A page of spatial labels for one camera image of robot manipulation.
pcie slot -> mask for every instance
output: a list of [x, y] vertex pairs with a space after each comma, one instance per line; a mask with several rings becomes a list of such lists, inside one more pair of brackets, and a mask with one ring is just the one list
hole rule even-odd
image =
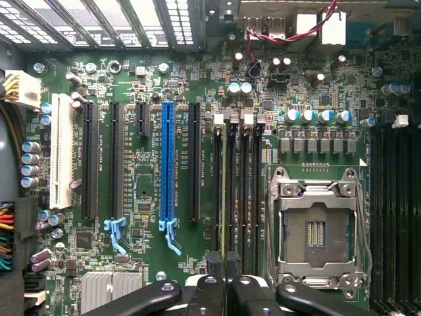
[[410, 300], [419, 302], [421, 300], [421, 130], [417, 127], [412, 129], [411, 148]]
[[245, 274], [245, 249], [247, 243], [247, 211], [250, 194], [249, 186], [249, 133], [240, 132], [239, 137], [239, 211], [238, 211], [238, 254], [241, 258], [241, 269]]
[[405, 304], [409, 300], [409, 192], [410, 180], [410, 132], [397, 129], [397, 300]]
[[220, 212], [222, 196], [222, 135], [214, 131], [213, 134], [213, 230], [212, 230], [212, 250], [220, 250]]
[[379, 273], [373, 273], [372, 275], [370, 299], [373, 305], [379, 304], [383, 296], [382, 142], [381, 128], [373, 128], [370, 135], [370, 196], [372, 202], [370, 212], [370, 249], [373, 255], [373, 271], [379, 271]]
[[226, 251], [234, 251], [235, 247], [235, 132], [229, 131], [226, 139], [226, 195], [225, 195], [225, 221], [227, 223], [227, 236], [225, 239]]
[[149, 137], [149, 106], [146, 102], [136, 103], [135, 128], [137, 136]]
[[252, 141], [252, 167], [251, 167], [251, 271], [250, 274], [259, 274], [259, 225], [260, 225], [260, 164], [262, 134], [260, 126], [253, 129]]
[[386, 301], [396, 301], [396, 134], [390, 126], [384, 128], [383, 161], [383, 278]]
[[124, 107], [110, 104], [110, 168], [109, 168], [109, 210], [108, 218], [117, 219], [123, 215], [123, 173], [124, 173]]
[[50, 209], [72, 206], [73, 108], [66, 94], [52, 95]]
[[98, 200], [98, 106], [84, 105], [82, 136], [82, 217], [97, 216]]
[[177, 218], [174, 217], [174, 163], [175, 163], [175, 108], [173, 102], [162, 104], [162, 144], [161, 144], [161, 205], [159, 230], [166, 231], [168, 247], [181, 255], [174, 241], [174, 228]]
[[189, 104], [189, 219], [200, 219], [201, 125], [200, 103]]

white pci slot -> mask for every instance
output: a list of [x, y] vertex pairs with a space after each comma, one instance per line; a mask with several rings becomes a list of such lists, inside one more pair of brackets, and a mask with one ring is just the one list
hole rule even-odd
[[72, 206], [73, 108], [66, 94], [52, 95], [50, 209]]

blue pcie slot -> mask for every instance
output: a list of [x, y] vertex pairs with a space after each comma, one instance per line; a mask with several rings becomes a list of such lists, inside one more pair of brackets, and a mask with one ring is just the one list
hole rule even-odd
[[175, 162], [175, 109], [173, 102], [162, 104], [162, 144], [161, 144], [161, 205], [159, 230], [166, 231], [168, 247], [181, 255], [181, 251], [172, 242], [175, 239], [174, 227], [174, 162]]

heatsink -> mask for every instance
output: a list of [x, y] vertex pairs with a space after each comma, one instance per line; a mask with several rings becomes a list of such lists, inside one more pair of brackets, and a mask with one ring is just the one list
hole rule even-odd
[[82, 314], [143, 287], [142, 273], [88, 272], [82, 277]]
[[6, 70], [5, 75], [6, 77], [14, 76], [15, 84], [11, 90], [17, 90], [17, 93], [13, 93], [10, 97], [6, 96], [6, 101], [32, 110], [41, 108], [41, 81], [39, 79], [30, 76], [23, 70]]
[[52, 95], [50, 209], [72, 206], [73, 108], [66, 94]]

black pcie slot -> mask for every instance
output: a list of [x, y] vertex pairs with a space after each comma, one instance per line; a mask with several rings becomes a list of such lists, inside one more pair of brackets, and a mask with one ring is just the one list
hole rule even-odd
[[384, 128], [384, 161], [383, 161], [383, 278], [385, 289], [385, 300], [396, 301], [396, 218], [395, 218], [395, 196], [396, 196], [396, 134], [391, 127]]
[[228, 227], [225, 238], [226, 251], [235, 250], [234, 238], [234, 210], [235, 210], [235, 133], [228, 133], [226, 140], [226, 195], [225, 195], [225, 219]]
[[409, 192], [410, 192], [410, 133], [406, 128], [397, 130], [397, 300], [409, 300]]
[[118, 103], [110, 104], [110, 169], [109, 210], [110, 219], [123, 214], [123, 172], [124, 172], [124, 108]]
[[201, 187], [201, 126], [200, 103], [189, 104], [189, 219], [200, 219]]
[[245, 274], [245, 249], [247, 243], [247, 210], [249, 208], [249, 134], [240, 132], [239, 154], [239, 203], [238, 203], [238, 254], [241, 258], [241, 271]]
[[219, 224], [222, 198], [222, 135], [213, 134], [213, 226], [212, 250], [220, 250]]
[[252, 167], [251, 167], [251, 271], [252, 275], [259, 275], [259, 225], [260, 225], [260, 163], [262, 134], [259, 126], [253, 129]]
[[149, 137], [149, 106], [146, 102], [136, 103], [135, 134], [141, 137]]
[[370, 217], [370, 233], [373, 255], [373, 271], [372, 284], [370, 289], [370, 299], [375, 305], [382, 301], [383, 296], [383, 261], [382, 261], [382, 245], [383, 245], [383, 222], [382, 222], [382, 165], [383, 165], [383, 145], [382, 132], [380, 128], [373, 128], [370, 135], [370, 196], [371, 196], [371, 217]]
[[82, 218], [97, 216], [98, 200], [98, 106], [84, 104], [82, 136]]
[[421, 300], [421, 130], [412, 129], [410, 165], [410, 301]]

